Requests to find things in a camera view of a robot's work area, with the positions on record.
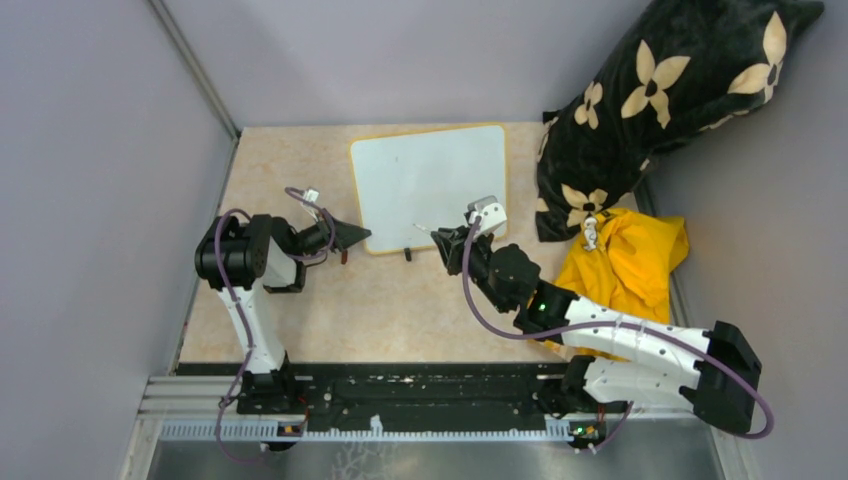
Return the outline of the white marker pen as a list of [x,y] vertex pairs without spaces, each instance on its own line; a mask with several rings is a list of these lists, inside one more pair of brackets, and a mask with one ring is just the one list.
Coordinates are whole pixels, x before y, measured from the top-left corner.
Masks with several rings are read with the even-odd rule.
[[429,227],[426,227],[426,226],[423,226],[423,225],[420,225],[420,224],[417,224],[417,223],[413,224],[413,226],[414,226],[416,229],[418,229],[418,230],[420,230],[420,231],[422,231],[423,233],[428,234],[428,235],[430,235],[430,234],[433,232],[433,230],[432,230],[432,229],[430,229]]

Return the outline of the yellow framed whiteboard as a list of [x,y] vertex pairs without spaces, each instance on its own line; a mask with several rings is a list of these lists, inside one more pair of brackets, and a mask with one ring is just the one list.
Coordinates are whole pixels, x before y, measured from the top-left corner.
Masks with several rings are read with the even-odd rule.
[[465,223],[469,203],[508,204],[508,141],[498,123],[378,135],[349,145],[360,222],[371,255],[430,249],[429,228]]

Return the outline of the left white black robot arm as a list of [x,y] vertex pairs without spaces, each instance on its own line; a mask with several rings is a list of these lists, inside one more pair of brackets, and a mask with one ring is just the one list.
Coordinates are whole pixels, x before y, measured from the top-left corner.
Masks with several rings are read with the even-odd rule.
[[331,215],[298,231],[282,217],[257,214],[241,222],[240,213],[216,217],[194,254],[196,273],[224,303],[244,354],[238,384],[224,401],[240,414],[290,413],[302,390],[274,330],[270,297],[301,292],[312,260],[345,253],[371,232]]

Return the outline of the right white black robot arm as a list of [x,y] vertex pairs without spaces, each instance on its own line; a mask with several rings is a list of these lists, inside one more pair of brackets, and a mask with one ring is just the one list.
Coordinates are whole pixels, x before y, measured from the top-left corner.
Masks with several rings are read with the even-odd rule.
[[446,271],[461,278],[466,303],[488,332],[510,340],[551,340],[607,354],[580,357],[563,382],[576,412],[630,402],[687,410],[745,439],[772,433],[775,414],[759,393],[762,363],[743,332],[718,321],[686,328],[626,314],[540,278],[516,244],[493,249],[474,226],[429,232]]

